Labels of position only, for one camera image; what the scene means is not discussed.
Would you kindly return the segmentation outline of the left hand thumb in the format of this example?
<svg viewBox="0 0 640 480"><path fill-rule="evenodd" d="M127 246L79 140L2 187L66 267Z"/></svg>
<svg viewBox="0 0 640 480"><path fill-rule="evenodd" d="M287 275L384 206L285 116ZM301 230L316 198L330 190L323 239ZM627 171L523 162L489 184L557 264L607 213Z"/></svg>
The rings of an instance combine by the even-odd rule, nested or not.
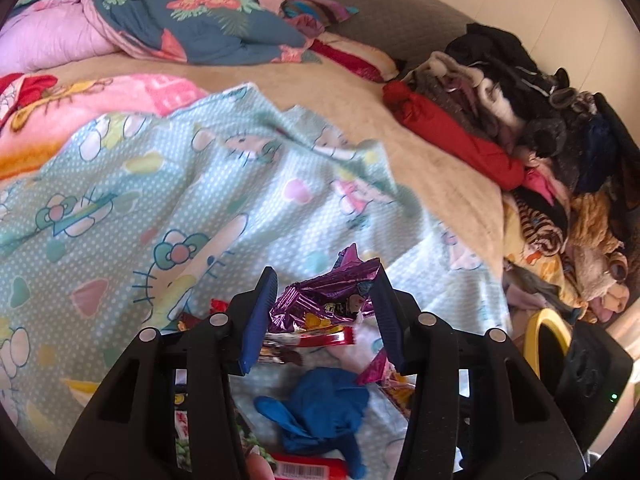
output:
<svg viewBox="0 0 640 480"><path fill-rule="evenodd" d="M271 466L261 455L248 453L245 463L250 480L274 480Z"/></svg>

